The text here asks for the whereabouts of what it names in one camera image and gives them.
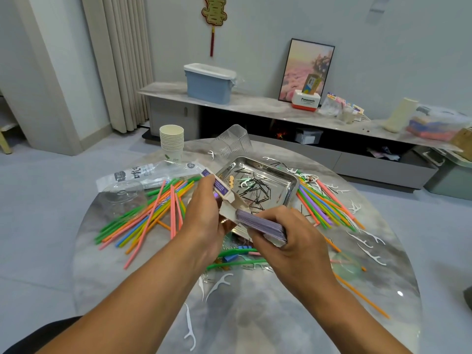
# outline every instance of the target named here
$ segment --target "blue storage box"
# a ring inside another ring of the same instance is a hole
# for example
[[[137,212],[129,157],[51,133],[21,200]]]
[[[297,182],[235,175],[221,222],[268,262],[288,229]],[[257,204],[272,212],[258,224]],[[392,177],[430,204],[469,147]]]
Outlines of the blue storage box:
[[[227,104],[237,74],[229,69],[192,63],[184,65],[189,97],[218,104]]]

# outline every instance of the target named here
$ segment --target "left hand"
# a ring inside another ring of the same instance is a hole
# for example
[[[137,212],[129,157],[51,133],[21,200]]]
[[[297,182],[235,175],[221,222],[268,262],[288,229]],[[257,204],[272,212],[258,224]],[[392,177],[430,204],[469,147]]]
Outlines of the left hand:
[[[217,258],[221,251],[223,239],[236,224],[225,221],[219,214],[218,202],[213,196],[215,175],[210,174],[198,182],[193,192],[192,200],[188,204],[184,224],[178,236],[189,237],[189,241],[196,246],[196,251],[203,255],[205,267]]]

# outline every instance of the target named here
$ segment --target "framed picture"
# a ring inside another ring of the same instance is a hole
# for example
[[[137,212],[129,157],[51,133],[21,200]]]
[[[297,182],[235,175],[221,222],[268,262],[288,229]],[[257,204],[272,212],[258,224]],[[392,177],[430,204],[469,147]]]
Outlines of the framed picture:
[[[333,51],[334,46],[292,39],[280,86],[279,101],[291,102],[295,89],[303,88],[309,74],[315,74],[322,79],[316,89],[316,93],[321,96]]]

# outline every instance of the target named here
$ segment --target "wooden chair leg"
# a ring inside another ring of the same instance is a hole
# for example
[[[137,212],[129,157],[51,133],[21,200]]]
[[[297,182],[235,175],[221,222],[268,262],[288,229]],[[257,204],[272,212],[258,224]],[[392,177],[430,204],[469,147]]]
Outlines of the wooden chair leg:
[[[11,154],[11,148],[9,147],[7,140],[3,136],[2,132],[0,132],[0,147],[3,149],[5,154]]]

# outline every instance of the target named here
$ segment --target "curtain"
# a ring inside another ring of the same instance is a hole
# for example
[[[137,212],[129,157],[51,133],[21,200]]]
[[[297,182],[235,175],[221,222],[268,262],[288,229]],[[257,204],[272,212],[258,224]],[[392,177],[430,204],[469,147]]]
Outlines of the curtain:
[[[140,88],[152,83],[144,0],[82,0],[111,126],[135,130],[149,119]]]

